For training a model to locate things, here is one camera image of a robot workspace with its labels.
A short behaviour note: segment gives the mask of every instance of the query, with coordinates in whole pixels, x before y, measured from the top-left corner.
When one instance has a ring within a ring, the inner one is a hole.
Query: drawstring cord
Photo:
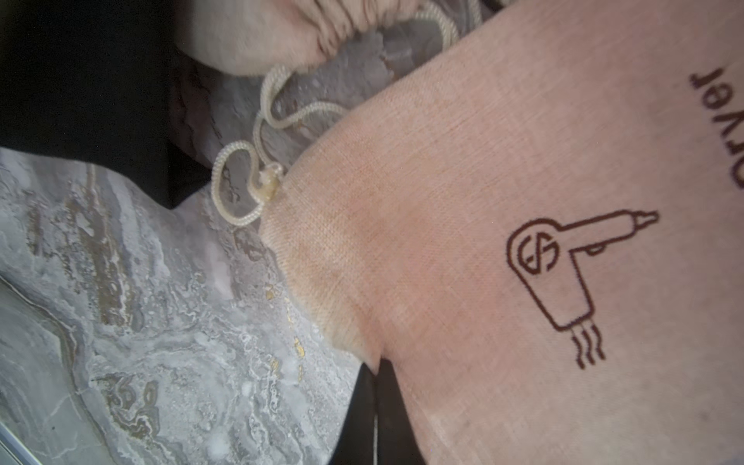
[[[478,0],[467,0],[467,6],[474,26],[478,27],[483,22]],[[455,23],[431,0],[424,3],[414,14],[413,19],[432,21],[439,26],[439,31],[442,35],[442,51],[445,51],[460,39],[460,34]],[[259,219],[266,204],[274,197],[284,175],[284,167],[281,163],[274,161],[263,148],[261,127],[264,121],[275,129],[286,129],[313,113],[329,112],[343,116],[348,112],[343,106],[336,103],[320,101],[306,105],[284,119],[276,119],[272,113],[274,100],[276,100],[279,92],[281,92],[281,89],[286,85],[286,82],[291,76],[291,69],[285,65],[276,65],[264,77],[261,84],[260,110],[256,114],[253,124],[253,141],[255,146],[248,141],[235,141],[224,146],[217,153],[217,159],[215,159],[212,166],[212,201],[220,216],[232,225],[246,226]],[[246,188],[251,198],[256,202],[256,207],[247,215],[236,217],[222,203],[222,198],[219,196],[219,186],[222,183],[222,171],[225,169],[228,159],[233,153],[241,150],[248,152],[251,159],[248,185]]]

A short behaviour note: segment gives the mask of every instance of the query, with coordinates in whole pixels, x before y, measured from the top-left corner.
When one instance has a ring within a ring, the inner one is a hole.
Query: hair dryer icon
[[[591,320],[594,302],[577,263],[577,254],[602,253],[607,245],[628,240],[635,233],[659,220],[658,212],[620,210],[600,217],[561,226],[543,218],[523,225],[507,241],[509,266],[527,287],[535,303],[556,331],[571,331],[576,344],[576,362],[594,364],[593,352],[604,360],[602,335]],[[591,326],[592,337],[583,323]],[[576,331],[587,347],[584,351]]]

